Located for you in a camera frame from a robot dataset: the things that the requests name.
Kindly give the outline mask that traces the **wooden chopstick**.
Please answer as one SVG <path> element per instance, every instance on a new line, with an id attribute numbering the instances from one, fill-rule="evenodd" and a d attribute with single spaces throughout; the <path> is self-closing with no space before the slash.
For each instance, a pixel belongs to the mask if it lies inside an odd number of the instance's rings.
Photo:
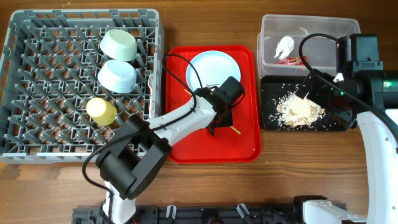
<path id="1" fill-rule="evenodd" d="M 192 95 L 187 89 L 184 89 L 184 91 L 187 92 L 187 94 L 189 94 L 190 96 Z M 238 129 L 236 129 L 234 126 L 230 126 L 230 128 L 234 130 L 237 134 L 239 135 L 241 134 L 241 132 Z"/>

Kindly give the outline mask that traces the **rice food scraps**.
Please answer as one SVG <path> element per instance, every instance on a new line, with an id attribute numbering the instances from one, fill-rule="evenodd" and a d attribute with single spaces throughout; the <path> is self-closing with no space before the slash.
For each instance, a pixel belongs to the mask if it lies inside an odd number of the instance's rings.
<path id="1" fill-rule="evenodd" d="M 273 99 L 273 101 L 276 112 L 272 112 L 268 118 L 271 121 L 276 121 L 280 128 L 283 126 L 288 128 L 311 126 L 326 114 L 324 108 L 310 101 L 306 96 L 304 99 L 298 97 L 292 91 L 277 100 Z"/>

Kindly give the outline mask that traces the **red snack wrapper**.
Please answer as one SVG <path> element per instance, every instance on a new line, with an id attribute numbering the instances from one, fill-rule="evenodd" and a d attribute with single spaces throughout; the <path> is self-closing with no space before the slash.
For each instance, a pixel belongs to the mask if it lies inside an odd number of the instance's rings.
<path id="1" fill-rule="evenodd" d="M 304 65 L 300 57 L 286 57 L 277 63 L 279 65 Z"/>

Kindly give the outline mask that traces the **white napkin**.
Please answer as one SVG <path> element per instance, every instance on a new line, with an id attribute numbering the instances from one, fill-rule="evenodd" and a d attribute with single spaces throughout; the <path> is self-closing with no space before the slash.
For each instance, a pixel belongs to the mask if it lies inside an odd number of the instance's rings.
<path id="1" fill-rule="evenodd" d="M 283 60 L 287 58 L 294 49 L 294 39 L 291 36 L 284 36 L 277 44 L 274 58 Z"/>

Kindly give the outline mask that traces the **light blue saucer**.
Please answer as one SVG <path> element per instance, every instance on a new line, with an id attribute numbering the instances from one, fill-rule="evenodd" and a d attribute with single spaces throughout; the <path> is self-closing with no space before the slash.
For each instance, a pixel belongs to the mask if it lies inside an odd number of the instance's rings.
<path id="1" fill-rule="evenodd" d="M 98 81 L 115 93 L 130 93 L 137 83 L 134 67 L 120 60 L 107 61 L 98 72 Z"/>

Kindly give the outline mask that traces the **yellow plastic cup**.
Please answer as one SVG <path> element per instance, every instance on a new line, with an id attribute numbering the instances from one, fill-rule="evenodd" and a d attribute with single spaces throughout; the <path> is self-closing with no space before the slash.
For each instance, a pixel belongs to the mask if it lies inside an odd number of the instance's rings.
<path id="1" fill-rule="evenodd" d="M 102 98 L 90 99 L 86 104 L 86 112 L 100 126 L 111 124 L 117 116 L 116 107 Z"/>

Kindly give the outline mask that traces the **green bowl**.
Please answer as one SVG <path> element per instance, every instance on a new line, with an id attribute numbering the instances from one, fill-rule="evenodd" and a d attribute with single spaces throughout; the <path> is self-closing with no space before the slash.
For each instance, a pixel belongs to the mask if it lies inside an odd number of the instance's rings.
<path id="1" fill-rule="evenodd" d="M 111 29 L 99 43 L 102 52 L 115 59 L 125 62 L 133 61 L 137 55 L 137 40 L 128 32 Z"/>

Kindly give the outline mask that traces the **white plastic fork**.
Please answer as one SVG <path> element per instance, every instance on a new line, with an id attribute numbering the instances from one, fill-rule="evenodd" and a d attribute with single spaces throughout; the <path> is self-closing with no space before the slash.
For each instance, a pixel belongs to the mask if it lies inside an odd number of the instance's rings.
<path id="1" fill-rule="evenodd" d="M 154 96 L 153 96 L 153 82 L 154 82 L 154 74 L 151 74 L 148 79 L 148 88 L 150 91 L 150 98 L 149 98 L 149 118 L 153 118 L 153 111 L 154 111 Z"/>

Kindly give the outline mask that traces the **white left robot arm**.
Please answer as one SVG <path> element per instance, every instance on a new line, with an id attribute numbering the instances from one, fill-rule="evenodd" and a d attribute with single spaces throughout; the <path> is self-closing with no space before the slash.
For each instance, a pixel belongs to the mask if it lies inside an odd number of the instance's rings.
<path id="1" fill-rule="evenodd" d="M 199 129 L 219 123 L 234 101 L 216 93 L 194 94 L 183 106 L 163 116 L 129 118 L 95 161 L 105 181 L 103 205 L 110 223 L 126 223 L 136 212 L 136 198 L 151 184 L 172 146 Z"/>

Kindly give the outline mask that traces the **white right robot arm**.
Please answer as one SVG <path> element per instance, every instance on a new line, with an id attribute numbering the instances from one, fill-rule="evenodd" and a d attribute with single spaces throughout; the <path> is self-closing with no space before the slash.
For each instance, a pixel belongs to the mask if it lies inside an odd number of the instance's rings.
<path id="1" fill-rule="evenodd" d="M 360 128 L 366 154 L 369 205 L 365 218 L 327 200 L 302 203 L 304 223 L 397 223 L 397 72 L 360 70 L 340 82 L 311 71 L 298 90 L 330 113 L 348 110 Z"/>

